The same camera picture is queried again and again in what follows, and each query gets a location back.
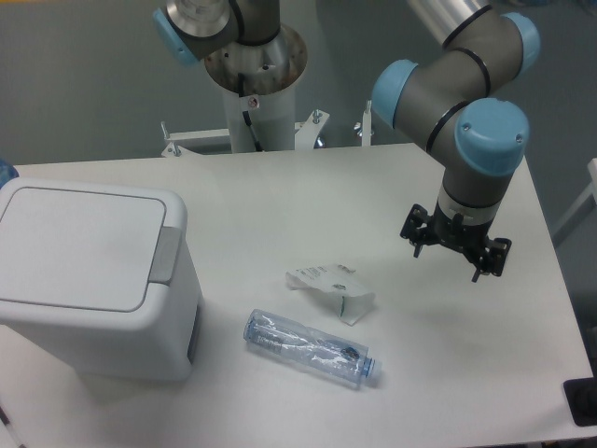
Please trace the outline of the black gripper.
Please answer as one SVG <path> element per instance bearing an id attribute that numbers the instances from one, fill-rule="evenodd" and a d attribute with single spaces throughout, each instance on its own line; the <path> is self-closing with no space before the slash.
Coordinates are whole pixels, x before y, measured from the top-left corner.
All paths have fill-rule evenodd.
<path id="1" fill-rule="evenodd" d="M 489 239 L 488 231 L 495 218 L 495 205 L 466 207 L 453 200 L 438 199 L 433 215 L 414 204 L 400 231 L 400 237 L 413 246 L 418 258 L 424 246 L 441 245 L 468 255 L 475 266 L 471 278 L 477 283 L 483 275 L 501 277 L 512 241 L 507 238 Z"/>

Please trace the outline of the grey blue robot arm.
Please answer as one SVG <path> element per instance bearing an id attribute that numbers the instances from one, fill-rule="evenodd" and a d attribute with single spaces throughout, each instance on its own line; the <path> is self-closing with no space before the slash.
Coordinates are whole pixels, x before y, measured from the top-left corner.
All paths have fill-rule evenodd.
<path id="1" fill-rule="evenodd" d="M 525 114 L 494 97 L 527 71 L 541 41 L 518 13 L 487 1 L 414 1 L 411 8 L 442 55 L 428 66 L 391 63 L 376 80 L 372 110 L 444 169 L 433 212 L 414 205 L 401 236 L 416 250 L 462 254 L 476 276 L 500 275 L 511 243 L 488 234 L 530 135 Z M 182 64 L 203 62 L 223 92 L 235 152 L 293 150 L 295 86 L 304 41 L 284 25 L 276 1 L 168 1 L 153 21 Z"/>

